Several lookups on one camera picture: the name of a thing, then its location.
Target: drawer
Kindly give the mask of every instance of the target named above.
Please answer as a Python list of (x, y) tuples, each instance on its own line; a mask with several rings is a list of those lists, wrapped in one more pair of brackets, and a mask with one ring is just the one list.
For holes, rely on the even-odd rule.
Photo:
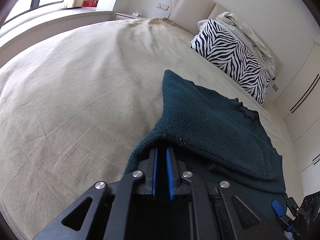
[(292, 141), (303, 135), (320, 117), (320, 75), (315, 79), (315, 86), (306, 94), (291, 113), (284, 119)]
[(315, 45), (297, 76), (277, 100), (274, 101), (283, 119), (308, 90), (318, 73), (320, 73), (320, 47)]
[(301, 172), (304, 195), (320, 191), (320, 161)]
[(297, 153), (300, 171), (317, 161), (320, 157), (320, 119), (293, 143), (293, 147)]
[(129, 20), (129, 19), (132, 19), (132, 18), (129, 18), (129, 17), (126, 17), (126, 16), (122, 16), (122, 15), (116, 15), (116, 17), (115, 17), (115, 21), (117, 21), (117, 20)]

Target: teal fabric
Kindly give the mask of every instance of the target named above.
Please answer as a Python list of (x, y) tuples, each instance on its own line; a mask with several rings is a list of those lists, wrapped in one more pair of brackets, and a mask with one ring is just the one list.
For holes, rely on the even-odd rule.
[(149, 150), (164, 141), (184, 151), (179, 158), (204, 180), (233, 181), (256, 206), (268, 205), (269, 214), (274, 199), (286, 209), (282, 156), (273, 148), (257, 111), (170, 70), (164, 73), (162, 91), (163, 115), (130, 156), (125, 173), (137, 169)]

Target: window frame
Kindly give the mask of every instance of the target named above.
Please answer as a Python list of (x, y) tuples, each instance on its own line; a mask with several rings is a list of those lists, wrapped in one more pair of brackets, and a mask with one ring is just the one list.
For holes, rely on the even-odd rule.
[(44, 6), (47, 6), (47, 5), (52, 5), (52, 4), (56, 4), (56, 3), (62, 3), (62, 2), (63, 2), (63, 0), (62, 1), (57, 1), (57, 2), (52, 2), (52, 3), (47, 3), (47, 4), (44, 4), (44, 5), (39, 5), (40, 0), (31, 0), (31, 5), (30, 5), (30, 9), (29, 10), (24, 11), (24, 12), (14, 16), (14, 17), (12, 17), (11, 19), (5, 21), (3, 25), (7, 24), (8, 22), (14, 20), (15, 18), (17, 18), (17, 17), (19, 17), (19, 16), (21, 16), (21, 15), (27, 13), (27, 12), (33, 11), (35, 9), (38, 9), (38, 8), (41, 8), (41, 7), (44, 7)]

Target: red box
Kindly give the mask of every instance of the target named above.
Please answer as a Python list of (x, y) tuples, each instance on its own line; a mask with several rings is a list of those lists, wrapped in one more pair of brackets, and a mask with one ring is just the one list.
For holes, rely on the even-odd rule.
[(97, 7), (98, 1), (88, 0), (84, 1), (82, 7)]

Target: metal pin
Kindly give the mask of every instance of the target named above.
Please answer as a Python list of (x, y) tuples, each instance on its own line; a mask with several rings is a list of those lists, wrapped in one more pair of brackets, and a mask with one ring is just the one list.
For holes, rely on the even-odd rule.
[(142, 171), (134, 171), (132, 173), (132, 176), (134, 176), (135, 178), (141, 177), (143, 175)]
[(230, 183), (223, 180), (220, 182), (220, 187), (223, 187), (223, 188), (227, 188), (227, 187), (230, 187)]
[(102, 189), (106, 186), (106, 184), (103, 181), (99, 181), (96, 183), (95, 187), (96, 189)]
[(182, 176), (185, 178), (190, 178), (192, 176), (192, 172), (191, 171), (185, 171), (184, 173), (182, 173)]

